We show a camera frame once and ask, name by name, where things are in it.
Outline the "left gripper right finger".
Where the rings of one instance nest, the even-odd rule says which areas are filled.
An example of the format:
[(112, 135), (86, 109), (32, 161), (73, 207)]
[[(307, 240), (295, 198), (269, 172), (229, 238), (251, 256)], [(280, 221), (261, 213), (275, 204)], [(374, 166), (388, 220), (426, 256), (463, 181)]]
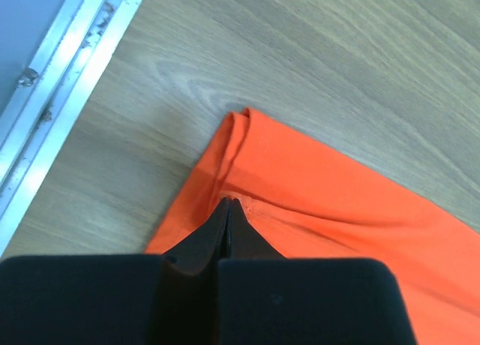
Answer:
[(238, 200), (217, 266), (221, 344), (414, 344), (395, 276), (368, 258), (287, 259)]

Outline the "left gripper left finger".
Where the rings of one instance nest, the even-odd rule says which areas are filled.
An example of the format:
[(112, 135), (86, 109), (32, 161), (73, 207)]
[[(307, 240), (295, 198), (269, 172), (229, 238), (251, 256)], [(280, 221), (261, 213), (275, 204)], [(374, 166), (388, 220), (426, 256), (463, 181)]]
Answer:
[(162, 255), (1, 262), (3, 344), (213, 344), (215, 268), (230, 203)]

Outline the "orange t shirt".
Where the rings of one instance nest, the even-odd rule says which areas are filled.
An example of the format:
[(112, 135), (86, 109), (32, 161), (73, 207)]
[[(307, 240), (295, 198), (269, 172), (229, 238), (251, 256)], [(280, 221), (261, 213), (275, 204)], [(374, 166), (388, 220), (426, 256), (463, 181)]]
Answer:
[(479, 235), (427, 199), (247, 108), (223, 120), (146, 247), (162, 254), (224, 197), (286, 257), (372, 257), (420, 344), (479, 342)]

